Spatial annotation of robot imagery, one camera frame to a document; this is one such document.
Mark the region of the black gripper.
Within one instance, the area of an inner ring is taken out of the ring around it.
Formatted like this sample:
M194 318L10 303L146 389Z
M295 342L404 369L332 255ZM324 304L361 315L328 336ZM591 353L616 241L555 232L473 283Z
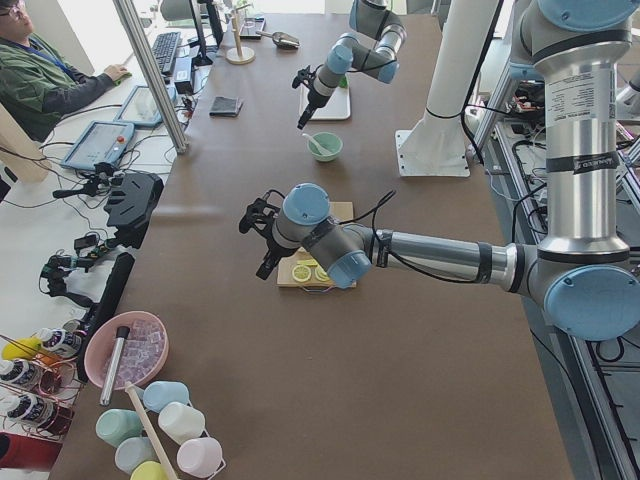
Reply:
M297 128L303 130L313 117L316 109L324 108L332 96L332 89L326 90L324 87L317 89L313 84L308 87L307 107L301 113L297 122Z
M272 237L266 239L267 253L265 254L256 276L260 279L267 279L282 258L290 256L290 249L280 245Z

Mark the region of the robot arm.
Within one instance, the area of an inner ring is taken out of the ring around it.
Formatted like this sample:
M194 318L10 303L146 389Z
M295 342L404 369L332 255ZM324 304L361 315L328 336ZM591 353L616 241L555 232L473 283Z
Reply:
M451 1L423 118L397 131L402 176L457 176L454 120L462 116L494 32L501 1ZM247 207L241 233L254 229L267 253L256 275L267 279L282 258L300 248L338 288L349 288L373 264L408 268L456 284L495 284L531 298L545 318L574 337L603 341L639 323L639 280L623 262L630 247L616 231L615 64L632 45L631 16L639 1L516 1L511 53L516 67L544 81L547 233L536 245L493 246L371 227L330 215L329 196L313 183L294 186L281 207L269 190ZM350 28L373 39L361 45L341 35L325 62L296 74L293 88L308 88L302 129L326 106L347 73L390 83L407 39L387 1L354 1Z
M382 83L392 82L399 68L398 52L407 38L400 17L385 1L359 0L349 14L350 33L342 34L331 47L323 64L298 70L294 89L305 86L307 104L297 128L302 130L316 110L327 105L349 72L364 73Z

